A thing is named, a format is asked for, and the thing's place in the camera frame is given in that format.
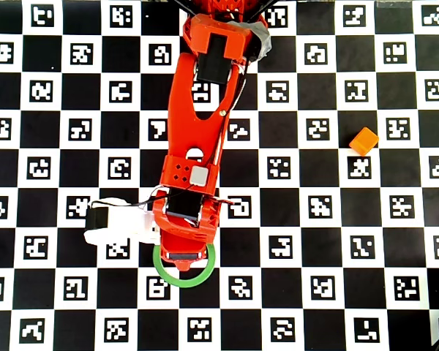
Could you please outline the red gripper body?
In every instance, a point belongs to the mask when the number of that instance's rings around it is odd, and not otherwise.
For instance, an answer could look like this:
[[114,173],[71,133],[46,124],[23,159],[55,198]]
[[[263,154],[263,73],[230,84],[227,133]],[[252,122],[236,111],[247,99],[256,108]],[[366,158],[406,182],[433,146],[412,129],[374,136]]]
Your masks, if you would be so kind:
[[220,223],[222,201],[217,193],[159,186],[152,212],[160,229],[158,256],[165,262],[195,262],[208,257]]

